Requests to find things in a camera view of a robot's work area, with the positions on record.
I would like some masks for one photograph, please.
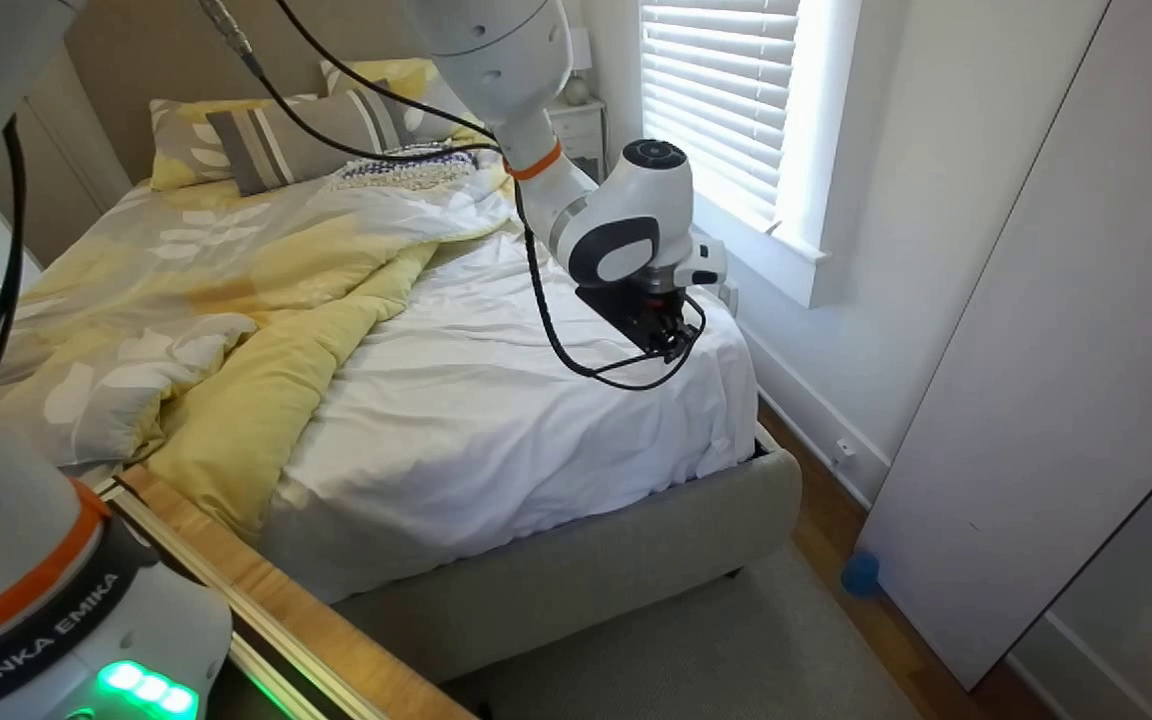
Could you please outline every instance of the window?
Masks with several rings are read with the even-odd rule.
[[[810,304],[860,0],[638,0],[644,134],[687,151],[697,228]]]

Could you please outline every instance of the white wall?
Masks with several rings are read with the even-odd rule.
[[[865,500],[906,432],[1099,7],[865,3],[820,309],[733,267],[772,405]],[[637,3],[583,0],[583,16],[611,126],[637,126]]]
[[[1152,715],[1152,500],[1025,637],[1015,668],[1063,715]]]

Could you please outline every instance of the green light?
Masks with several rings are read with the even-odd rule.
[[[187,686],[173,686],[164,700],[160,700],[160,708],[164,711],[173,711],[173,715],[191,715],[191,703],[195,703],[195,697],[187,693]]]
[[[160,700],[160,697],[169,697],[169,679],[160,679],[160,676],[144,676],[141,683],[134,683],[134,697],[144,700],[144,703],[150,703],[150,700]]]
[[[141,679],[144,679],[144,668],[130,660],[107,665],[99,670],[99,683],[107,683],[107,686],[134,686]]]
[[[150,715],[178,715],[178,720],[200,715],[200,697],[187,683],[177,683],[134,660],[105,665],[96,670],[96,693],[105,697],[105,703],[119,703],[124,711],[130,703],[134,711],[150,711]]]

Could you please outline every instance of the window frame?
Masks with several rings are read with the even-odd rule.
[[[816,273],[829,259],[823,225],[857,30],[860,0],[798,0],[775,228],[751,228],[697,193],[692,228],[804,309],[810,309]]]

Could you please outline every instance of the bed frame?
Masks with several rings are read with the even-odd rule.
[[[269,0],[231,0],[287,92],[320,92],[314,59]],[[407,54],[398,0],[300,3],[340,54]],[[147,99],[259,94],[195,0],[87,0],[67,37],[75,76],[129,175],[147,175]],[[437,567],[336,607],[430,679],[542,647],[659,603],[786,542],[798,466],[758,437],[748,462]]]

